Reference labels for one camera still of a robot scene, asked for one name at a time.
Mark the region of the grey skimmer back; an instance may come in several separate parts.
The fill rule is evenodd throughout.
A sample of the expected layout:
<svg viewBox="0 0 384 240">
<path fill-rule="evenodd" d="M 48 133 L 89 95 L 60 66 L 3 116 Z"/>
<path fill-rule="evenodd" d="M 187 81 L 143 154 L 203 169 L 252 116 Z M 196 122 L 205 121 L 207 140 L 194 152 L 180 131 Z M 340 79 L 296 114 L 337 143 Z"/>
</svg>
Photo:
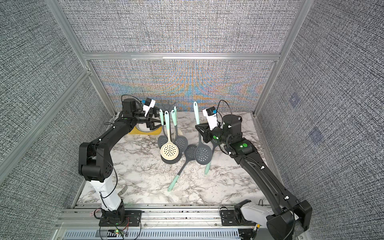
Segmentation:
<svg viewBox="0 0 384 240">
<path fill-rule="evenodd" d="M 215 152 L 215 148 L 219 145 L 219 142 L 215 139 L 211 140 L 211 143 L 213 145 L 213 148 L 212 148 L 212 154 L 211 154 L 211 157 L 210 157 L 210 161 L 209 163 L 206 165 L 206 168 L 205 168 L 205 175 L 207 175 L 210 171 L 210 167 L 211 167 L 211 161 L 212 161 L 212 158 L 213 158 L 213 154 Z"/>
</svg>

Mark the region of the grey utensil rack stand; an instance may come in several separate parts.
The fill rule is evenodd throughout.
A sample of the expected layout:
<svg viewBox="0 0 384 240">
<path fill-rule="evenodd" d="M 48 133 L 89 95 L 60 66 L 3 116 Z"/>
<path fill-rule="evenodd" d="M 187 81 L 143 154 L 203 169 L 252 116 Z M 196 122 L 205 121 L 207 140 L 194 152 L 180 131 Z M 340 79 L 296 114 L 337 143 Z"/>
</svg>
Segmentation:
<svg viewBox="0 0 384 240">
<path fill-rule="evenodd" d="M 164 104 L 162 106 L 162 111 L 165 112 L 165 111 L 168 111 L 169 112 L 169 119 L 171 119 L 171 111 L 173 110 L 173 105 L 170 105 L 170 104 Z M 164 121 L 164 124 L 162 125 L 162 130 L 163 130 L 163 135 L 162 136 L 159 136 L 158 138 L 158 147 L 161 149 L 161 147 L 167 143 L 168 141 L 168 136 L 170 136 L 170 139 L 172 140 L 172 127 L 171 127 L 171 121 L 169 123 L 169 127 L 170 127 L 170 134 L 168 135 L 168 131 L 166 130 L 166 126 L 167 126 L 167 123 L 166 121 Z M 179 153 L 179 155 L 173 159 L 173 160 L 166 160 L 163 156 L 161 156 L 161 160 L 166 163 L 166 164 L 169 164 L 169 165 L 172 165 L 172 164 L 176 164 L 182 157 L 182 154 Z"/>
</svg>

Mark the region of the cream skimmer mint handle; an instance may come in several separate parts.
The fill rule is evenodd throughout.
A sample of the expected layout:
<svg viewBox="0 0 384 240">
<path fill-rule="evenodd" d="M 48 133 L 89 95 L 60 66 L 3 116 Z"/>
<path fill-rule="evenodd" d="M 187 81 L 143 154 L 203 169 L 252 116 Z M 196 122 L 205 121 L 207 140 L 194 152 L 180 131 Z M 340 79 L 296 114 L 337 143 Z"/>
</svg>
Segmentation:
<svg viewBox="0 0 384 240">
<path fill-rule="evenodd" d="M 196 158 L 195 158 L 195 150 L 196 149 L 197 149 L 196 145 L 188 145 L 187 149 L 184 152 L 185 157 L 186 157 L 186 161 L 183 164 L 182 168 L 179 170 L 178 174 L 174 177 L 170 186 L 168 187 L 168 192 L 170 192 L 173 189 L 173 187 L 177 183 L 180 175 L 182 174 L 182 172 L 183 172 L 184 168 L 187 166 L 187 164 L 196 160 Z"/>
</svg>

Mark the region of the grey skimmer lone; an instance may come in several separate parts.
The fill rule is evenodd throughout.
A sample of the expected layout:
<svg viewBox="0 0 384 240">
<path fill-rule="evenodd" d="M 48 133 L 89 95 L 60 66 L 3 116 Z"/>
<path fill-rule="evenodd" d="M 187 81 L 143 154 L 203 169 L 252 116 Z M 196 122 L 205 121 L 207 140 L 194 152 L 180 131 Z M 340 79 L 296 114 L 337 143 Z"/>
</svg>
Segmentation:
<svg viewBox="0 0 384 240">
<path fill-rule="evenodd" d="M 188 147 L 188 140 L 184 136 L 180 136 L 178 132 L 178 123 L 177 123 L 177 108 L 174 107 L 174 109 L 171 111 L 173 123 L 175 126 L 175 139 L 174 144 L 179 148 L 179 151 L 181 153 L 185 152 L 185 150 Z"/>
</svg>

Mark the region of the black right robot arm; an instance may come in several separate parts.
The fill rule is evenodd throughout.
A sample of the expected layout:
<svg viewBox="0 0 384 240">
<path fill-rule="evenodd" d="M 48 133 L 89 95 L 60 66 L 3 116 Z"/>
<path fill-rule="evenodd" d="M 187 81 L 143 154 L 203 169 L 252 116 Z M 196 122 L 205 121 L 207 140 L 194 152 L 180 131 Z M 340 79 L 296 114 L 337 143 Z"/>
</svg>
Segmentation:
<svg viewBox="0 0 384 240">
<path fill-rule="evenodd" d="M 244 200 L 235 205 L 238 225 L 259 224 L 268 229 L 275 240 L 292 240 L 309 229 L 313 208 L 307 201 L 299 201 L 268 168 L 254 144 L 244 138 L 242 117 L 225 115 L 223 125 L 197 124 L 195 128 L 205 143 L 216 140 L 229 157 L 234 159 L 255 181 L 270 208 Z"/>
</svg>

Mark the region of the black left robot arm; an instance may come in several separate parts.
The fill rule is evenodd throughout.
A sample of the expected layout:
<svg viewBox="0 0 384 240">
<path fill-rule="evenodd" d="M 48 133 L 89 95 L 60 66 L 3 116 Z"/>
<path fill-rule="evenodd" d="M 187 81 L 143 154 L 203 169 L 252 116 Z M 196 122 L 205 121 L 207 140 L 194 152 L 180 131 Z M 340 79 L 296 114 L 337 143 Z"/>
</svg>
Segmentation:
<svg viewBox="0 0 384 240">
<path fill-rule="evenodd" d="M 79 147 L 79 174 L 91 183 L 102 201 L 101 219 L 114 225 L 122 224 L 126 214 L 123 200 L 116 191 L 117 184 L 112 180 L 112 174 L 116 175 L 117 171 L 110 152 L 137 124 L 146 124 L 150 130 L 160 127 L 155 125 L 160 122 L 157 119 L 159 108 L 155 104 L 156 101 L 149 98 L 144 104 L 134 97 L 122 100 L 122 111 L 112 126 L 100 137 Z"/>
</svg>

